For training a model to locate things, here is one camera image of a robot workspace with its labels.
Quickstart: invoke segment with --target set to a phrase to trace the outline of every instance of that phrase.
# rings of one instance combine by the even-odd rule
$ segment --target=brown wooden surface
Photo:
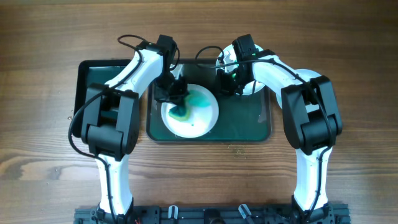
[[[288,65],[328,76],[345,125],[328,197],[349,204],[353,223],[397,223],[397,10],[376,0],[0,6],[0,223],[71,223],[74,208],[99,202],[96,164],[69,146],[67,118],[79,63],[131,58],[116,42],[126,33],[171,35],[184,58],[251,33]],[[142,116],[129,160],[136,205],[289,202],[295,151],[272,105],[272,137],[238,157],[227,144],[158,145]]]

